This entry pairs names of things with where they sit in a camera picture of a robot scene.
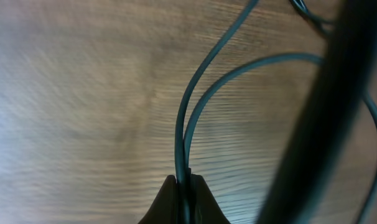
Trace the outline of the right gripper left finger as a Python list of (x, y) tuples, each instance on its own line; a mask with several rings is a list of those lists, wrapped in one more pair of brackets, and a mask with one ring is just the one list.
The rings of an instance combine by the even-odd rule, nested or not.
[(174, 175), (168, 175), (150, 208), (138, 224), (177, 223), (177, 183)]

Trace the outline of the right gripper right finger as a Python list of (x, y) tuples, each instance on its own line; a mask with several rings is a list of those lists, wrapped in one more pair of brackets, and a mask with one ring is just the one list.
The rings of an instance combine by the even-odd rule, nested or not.
[(190, 189), (191, 223), (230, 224), (201, 175), (191, 174)]

